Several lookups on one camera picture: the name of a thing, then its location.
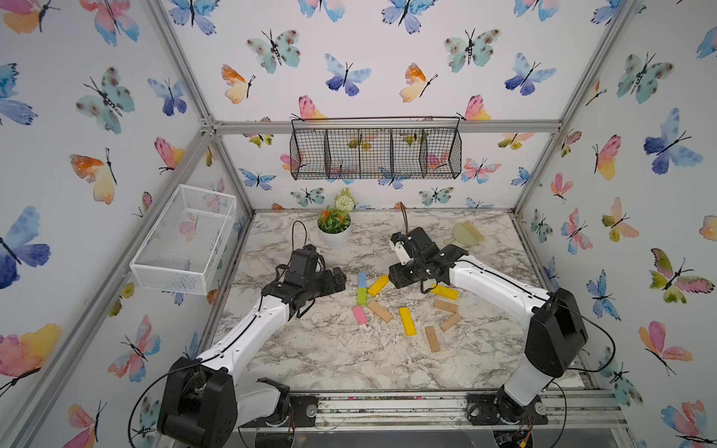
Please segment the green block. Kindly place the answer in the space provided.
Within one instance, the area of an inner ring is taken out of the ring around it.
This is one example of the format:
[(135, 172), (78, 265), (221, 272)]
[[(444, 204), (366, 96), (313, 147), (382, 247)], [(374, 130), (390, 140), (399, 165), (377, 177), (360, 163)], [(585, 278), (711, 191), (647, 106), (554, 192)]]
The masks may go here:
[(357, 304), (358, 306), (366, 306), (367, 305), (367, 289), (366, 287), (359, 287), (357, 289)]

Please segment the pink block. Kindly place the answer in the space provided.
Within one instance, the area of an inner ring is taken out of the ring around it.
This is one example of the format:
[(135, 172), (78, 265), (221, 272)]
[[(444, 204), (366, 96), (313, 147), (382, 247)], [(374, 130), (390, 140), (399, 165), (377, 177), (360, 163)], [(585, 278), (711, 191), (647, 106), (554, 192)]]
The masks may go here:
[(363, 309), (362, 306), (357, 305), (357, 306), (353, 307), (353, 308), (352, 308), (352, 313), (353, 313), (353, 315), (354, 315), (354, 317), (355, 317), (357, 323), (358, 323), (360, 326), (364, 326), (364, 325), (366, 325), (366, 324), (368, 323), (368, 319), (367, 319), (367, 317), (366, 317), (366, 315), (365, 315), (365, 312), (364, 312), (364, 309)]

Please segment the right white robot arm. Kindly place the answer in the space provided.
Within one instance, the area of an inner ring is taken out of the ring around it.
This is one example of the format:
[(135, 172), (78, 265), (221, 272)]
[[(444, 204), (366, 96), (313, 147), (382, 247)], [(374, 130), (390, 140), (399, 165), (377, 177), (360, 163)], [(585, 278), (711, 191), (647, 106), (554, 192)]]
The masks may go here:
[(588, 341), (573, 294), (520, 282), (459, 246), (439, 248), (421, 227), (394, 233), (389, 245), (399, 259), (388, 271), (389, 281), (397, 289), (428, 280), (457, 287), (502, 309), (526, 332), (518, 367), (493, 395), (487, 410), (474, 418), (478, 425), (524, 420), (535, 409), (543, 389), (564, 375)]

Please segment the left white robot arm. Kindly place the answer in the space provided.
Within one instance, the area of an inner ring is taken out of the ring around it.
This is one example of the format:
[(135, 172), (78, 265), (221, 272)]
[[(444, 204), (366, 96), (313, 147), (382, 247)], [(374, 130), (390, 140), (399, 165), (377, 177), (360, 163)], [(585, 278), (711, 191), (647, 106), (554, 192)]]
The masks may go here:
[(181, 358), (166, 376), (156, 428), (189, 447), (222, 447), (238, 427), (256, 420), (281, 427), (291, 418), (291, 390), (269, 378), (240, 388), (240, 377), (264, 344), (318, 298), (342, 292), (347, 276), (328, 268), (312, 245), (289, 262), (229, 333), (194, 360)]

